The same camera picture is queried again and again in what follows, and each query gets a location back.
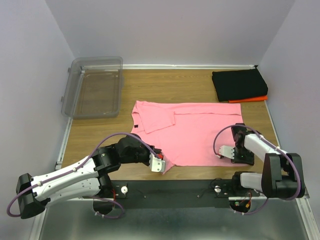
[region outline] orange cloth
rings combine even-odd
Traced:
[[[251,97],[251,98],[246,98],[246,99],[241,99],[241,100],[229,100],[230,104],[235,104],[235,103],[245,103],[245,102],[259,102],[259,101],[264,101],[268,100],[268,96],[257,96],[257,97]]]

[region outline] folded black shirt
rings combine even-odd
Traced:
[[[265,96],[268,87],[258,69],[214,71],[212,81],[219,102]]]

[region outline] screw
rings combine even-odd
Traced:
[[[220,193],[221,192],[221,187],[220,186],[215,186],[214,187],[214,191],[216,192],[216,193]]]

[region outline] shirt sleeve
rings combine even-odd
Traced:
[[[146,134],[175,125],[175,112],[158,106],[136,104]]]

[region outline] wooden tabletop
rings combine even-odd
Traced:
[[[155,103],[217,103],[217,95],[210,69],[181,70],[124,70],[120,113],[115,118],[74,119],[65,149],[62,167],[89,155],[106,136],[116,132],[130,132],[131,112],[137,100]],[[264,101],[241,103],[243,121],[277,144],[276,136]],[[108,139],[103,146],[118,142],[122,135]],[[112,180],[186,180],[230,179],[236,171],[261,173],[263,162],[255,158],[254,166],[174,166],[167,173],[151,172],[142,163],[122,164],[110,173]]]

